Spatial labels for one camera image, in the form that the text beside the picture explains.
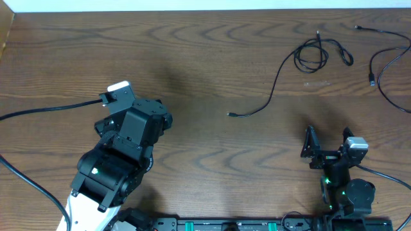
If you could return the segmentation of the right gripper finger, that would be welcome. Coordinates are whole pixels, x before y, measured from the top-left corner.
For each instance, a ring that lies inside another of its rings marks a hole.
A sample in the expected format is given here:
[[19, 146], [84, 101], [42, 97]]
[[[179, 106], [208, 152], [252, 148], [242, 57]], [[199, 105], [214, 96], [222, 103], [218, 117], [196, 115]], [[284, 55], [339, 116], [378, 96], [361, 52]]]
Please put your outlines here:
[[344, 139], [347, 139], [347, 138], [353, 137], [353, 136], [354, 136], [354, 134], [352, 133], [352, 131], [350, 130], [349, 127], [344, 128], [344, 130], [343, 130], [343, 138]]
[[314, 127], [308, 126], [301, 151], [301, 158], [313, 158], [318, 150], [320, 150], [319, 139], [315, 133]]

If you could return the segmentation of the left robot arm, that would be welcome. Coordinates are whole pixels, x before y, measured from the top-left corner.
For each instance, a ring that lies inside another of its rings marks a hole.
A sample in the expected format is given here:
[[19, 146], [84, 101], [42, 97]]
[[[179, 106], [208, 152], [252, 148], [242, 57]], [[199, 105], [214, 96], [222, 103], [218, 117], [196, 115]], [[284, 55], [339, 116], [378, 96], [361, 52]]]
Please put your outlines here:
[[100, 140], [77, 163], [67, 199], [68, 218], [59, 230], [151, 230], [152, 220], [138, 209], [121, 210], [153, 166], [153, 146], [169, 129], [172, 116], [159, 99], [102, 96], [109, 116], [96, 122]]

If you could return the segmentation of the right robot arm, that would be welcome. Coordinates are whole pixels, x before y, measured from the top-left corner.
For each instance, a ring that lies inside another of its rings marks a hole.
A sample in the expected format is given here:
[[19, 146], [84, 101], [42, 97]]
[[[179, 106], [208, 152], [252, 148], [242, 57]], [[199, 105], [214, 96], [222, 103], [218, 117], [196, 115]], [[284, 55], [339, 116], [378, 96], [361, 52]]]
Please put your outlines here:
[[372, 212], [375, 186], [365, 180], [352, 179], [349, 170], [361, 163], [369, 150], [363, 137], [356, 137], [347, 127], [343, 142], [337, 150], [324, 150], [314, 127], [308, 126], [301, 151], [302, 158], [309, 158], [311, 169], [321, 169], [323, 200], [332, 211], [340, 211], [343, 217], [364, 216]]

